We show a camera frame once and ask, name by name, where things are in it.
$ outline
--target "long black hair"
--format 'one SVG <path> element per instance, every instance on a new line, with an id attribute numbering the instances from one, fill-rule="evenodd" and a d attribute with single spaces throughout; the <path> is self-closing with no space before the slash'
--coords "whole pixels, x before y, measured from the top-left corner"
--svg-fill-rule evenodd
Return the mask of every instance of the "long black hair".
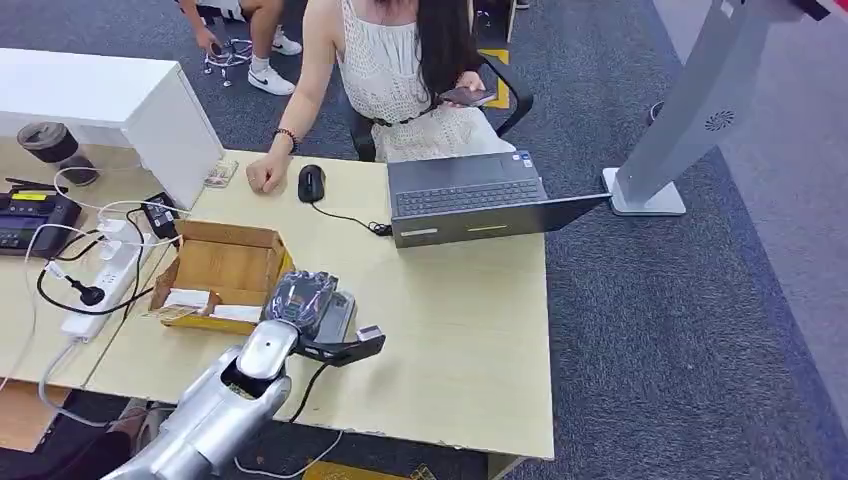
<path id="1" fill-rule="evenodd" d="M 391 8 L 398 0 L 374 2 Z M 454 88 L 462 72 L 479 67 L 468 21 L 467 0 L 418 1 L 421 81 L 431 98 Z"/>

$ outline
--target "black mouse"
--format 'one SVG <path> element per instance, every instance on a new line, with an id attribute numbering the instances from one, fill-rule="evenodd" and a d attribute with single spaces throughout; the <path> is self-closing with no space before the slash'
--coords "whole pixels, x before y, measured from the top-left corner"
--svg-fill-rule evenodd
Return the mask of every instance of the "black mouse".
<path id="1" fill-rule="evenodd" d="M 324 198 L 324 170 L 318 165 L 307 165 L 297 178 L 297 198 L 303 203 L 314 203 Z"/>

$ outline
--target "woman's right hand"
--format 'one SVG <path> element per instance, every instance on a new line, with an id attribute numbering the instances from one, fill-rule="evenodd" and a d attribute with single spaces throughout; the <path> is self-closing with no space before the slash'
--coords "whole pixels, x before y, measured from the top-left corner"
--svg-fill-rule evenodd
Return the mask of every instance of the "woman's right hand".
<path id="1" fill-rule="evenodd" d="M 278 185 L 286 186 L 286 172 L 291 157 L 266 153 L 264 157 L 247 166 L 247 181 L 256 193 L 271 193 Z"/>

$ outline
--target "speaker grille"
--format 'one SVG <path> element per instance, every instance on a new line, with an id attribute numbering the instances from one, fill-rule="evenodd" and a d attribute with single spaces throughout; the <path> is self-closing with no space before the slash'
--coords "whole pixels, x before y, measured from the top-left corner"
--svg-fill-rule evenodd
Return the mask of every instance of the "speaker grille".
<path id="1" fill-rule="evenodd" d="M 733 111 L 722 110 L 712 114 L 704 123 L 704 128 L 710 132 L 717 132 L 733 125 L 734 120 L 736 120 L 736 114 Z"/>

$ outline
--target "smartphone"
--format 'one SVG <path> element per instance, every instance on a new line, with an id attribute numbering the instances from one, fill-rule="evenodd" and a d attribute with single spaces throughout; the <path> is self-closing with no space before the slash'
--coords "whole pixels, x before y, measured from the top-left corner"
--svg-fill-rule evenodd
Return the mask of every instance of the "smartphone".
<path id="1" fill-rule="evenodd" d="M 491 100 L 498 98 L 494 92 L 487 90 L 474 90 L 468 87 L 454 88 L 439 95 L 439 98 L 445 102 L 453 102 L 457 105 L 465 105 L 466 107 L 482 107 Z"/>

